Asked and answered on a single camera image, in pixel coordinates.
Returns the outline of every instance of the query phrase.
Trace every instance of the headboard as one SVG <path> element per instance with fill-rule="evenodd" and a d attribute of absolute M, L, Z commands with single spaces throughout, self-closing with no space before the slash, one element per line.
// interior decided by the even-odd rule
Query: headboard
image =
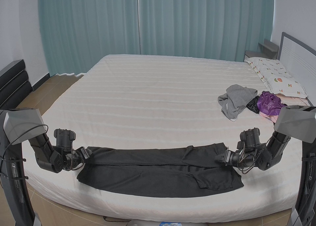
<path fill-rule="evenodd" d="M 308 101 L 316 105 L 316 51 L 283 32 L 278 60 L 304 87 Z"/>
<path fill-rule="evenodd" d="M 0 109 L 16 108 L 32 91 L 23 60 L 0 70 Z"/>

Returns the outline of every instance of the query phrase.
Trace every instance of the teal curtain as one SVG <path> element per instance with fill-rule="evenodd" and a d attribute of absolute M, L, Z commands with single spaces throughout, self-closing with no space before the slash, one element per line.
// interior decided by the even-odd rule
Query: teal curtain
<path fill-rule="evenodd" d="M 243 61 L 270 39 L 274 0 L 139 0 L 141 54 Z"/>
<path fill-rule="evenodd" d="M 107 54 L 140 54 L 137 0 L 39 0 L 50 75 L 87 72 Z"/>

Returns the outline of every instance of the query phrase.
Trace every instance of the floral pillow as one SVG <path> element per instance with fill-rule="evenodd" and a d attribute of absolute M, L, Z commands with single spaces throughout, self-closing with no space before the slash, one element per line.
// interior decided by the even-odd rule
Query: floral pillow
<path fill-rule="evenodd" d="M 308 96 L 300 83 L 295 81 L 279 60 L 251 57 L 245 62 L 254 69 L 269 92 L 288 97 L 306 98 Z"/>

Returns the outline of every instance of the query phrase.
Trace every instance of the gray towel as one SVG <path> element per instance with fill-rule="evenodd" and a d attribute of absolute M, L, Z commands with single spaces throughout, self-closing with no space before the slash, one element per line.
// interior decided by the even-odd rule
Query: gray towel
<path fill-rule="evenodd" d="M 257 96 L 256 89 L 242 87 L 240 85 L 232 85 L 226 89 L 225 94 L 218 97 L 218 103 L 222 106 L 222 112 L 231 121 L 237 119 L 237 115 L 241 113 L 246 105 Z"/>

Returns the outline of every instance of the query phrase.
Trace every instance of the pile of clothes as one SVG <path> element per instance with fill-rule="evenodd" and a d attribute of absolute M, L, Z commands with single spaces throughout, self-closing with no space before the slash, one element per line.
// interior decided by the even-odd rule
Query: pile of clothes
<path fill-rule="evenodd" d="M 279 97 L 268 91 L 263 91 L 260 96 L 257 94 L 256 89 L 232 85 L 217 100 L 222 106 L 222 112 L 231 121 L 236 121 L 237 115 L 247 107 L 254 113 L 275 123 L 281 108 L 287 105 L 282 104 Z"/>

